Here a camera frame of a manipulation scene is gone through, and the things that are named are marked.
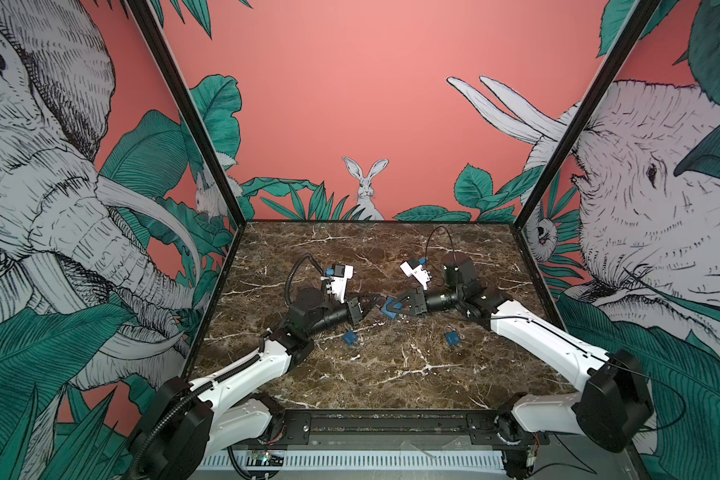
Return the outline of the large blue padlock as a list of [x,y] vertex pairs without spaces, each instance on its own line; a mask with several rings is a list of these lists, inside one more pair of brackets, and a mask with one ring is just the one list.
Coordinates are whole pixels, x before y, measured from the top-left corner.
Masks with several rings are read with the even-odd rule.
[[391,307],[392,307],[394,304],[395,304],[395,299],[394,299],[394,298],[387,298],[387,299],[384,301],[383,306],[381,307],[381,312],[382,312],[385,316],[387,316],[388,318],[390,318],[390,319],[396,319],[397,316],[398,316],[398,314],[397,314],[396,312],[393,312],[393,311],[391,310]]

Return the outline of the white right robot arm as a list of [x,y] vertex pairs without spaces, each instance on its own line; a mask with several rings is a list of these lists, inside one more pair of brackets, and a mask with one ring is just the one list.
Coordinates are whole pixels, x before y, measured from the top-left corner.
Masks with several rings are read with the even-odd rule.
[[517,430],[566,433],[619,453],[654,415],[648,379],[635,356],[626,350],[610,353],[541,319],[480,278],[467,255],[443,257],[440,287],[432,285],[423,258],[407,260],[400,268],[417,284],[388,300],[388,311],[414,317],[456,310],[465,320],[519,345],[573,387],[569,394],[518,394],[497,420],[505,442],[511,442]]

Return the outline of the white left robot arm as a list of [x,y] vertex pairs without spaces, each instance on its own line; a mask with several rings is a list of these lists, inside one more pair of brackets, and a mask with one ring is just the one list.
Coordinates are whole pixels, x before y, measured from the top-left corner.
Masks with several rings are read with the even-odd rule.
[[384,303],[380,294],[337,303],[318,289],[300,290],[251,353],[199,379],[173,377],[157,390],[126,441],[132,461],[125,478],[186,479],[208,455],[264,435],[276,406],[255,390],[302,363],[315,334],[357,324]]

